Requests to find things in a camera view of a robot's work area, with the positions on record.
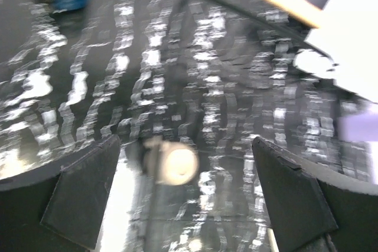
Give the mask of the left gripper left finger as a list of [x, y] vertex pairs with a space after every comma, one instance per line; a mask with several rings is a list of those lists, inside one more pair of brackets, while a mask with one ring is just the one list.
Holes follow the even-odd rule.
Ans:
[[95, 249], [120, 154], [110, 135], [1, 180], [1, 251]]

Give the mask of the lavender plastic cup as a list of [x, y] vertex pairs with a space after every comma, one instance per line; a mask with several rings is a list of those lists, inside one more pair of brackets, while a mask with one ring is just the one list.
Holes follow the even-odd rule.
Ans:
[[338, 135], [348, 142], [377, 142], [377, 114], [362, 113], [337, 120]]

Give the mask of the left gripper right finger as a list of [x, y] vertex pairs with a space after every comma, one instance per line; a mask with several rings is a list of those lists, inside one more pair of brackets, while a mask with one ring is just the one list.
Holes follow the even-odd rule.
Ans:
[[377, 251], [377, 185], [262, 137], [252, 150], [279, 251]]

